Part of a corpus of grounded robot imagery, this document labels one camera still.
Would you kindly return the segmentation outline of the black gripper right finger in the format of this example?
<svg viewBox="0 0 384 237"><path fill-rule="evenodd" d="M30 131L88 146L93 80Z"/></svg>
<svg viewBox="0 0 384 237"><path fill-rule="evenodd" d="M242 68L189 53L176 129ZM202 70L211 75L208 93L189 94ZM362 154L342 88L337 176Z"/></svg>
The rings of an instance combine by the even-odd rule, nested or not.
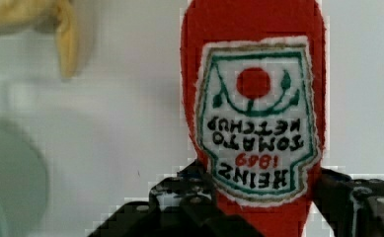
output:
<svg viewBox="0 0 384 237"><path fill-rule="evenodd" d="M322 169L314 203L334 237L384 237L384 181Z"/></svg>

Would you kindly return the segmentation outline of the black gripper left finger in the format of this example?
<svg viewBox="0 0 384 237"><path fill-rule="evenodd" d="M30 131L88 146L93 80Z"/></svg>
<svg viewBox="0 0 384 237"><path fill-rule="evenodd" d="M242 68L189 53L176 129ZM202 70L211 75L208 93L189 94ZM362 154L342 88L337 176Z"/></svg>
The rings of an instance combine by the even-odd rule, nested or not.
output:
<svg viewBox="0 0 384 237"><path fill-rule="evenodd" d="M124 204L88 237L263 237L243 217L217 206L215 188L195 160L155 185L148 201Z"/></svg>

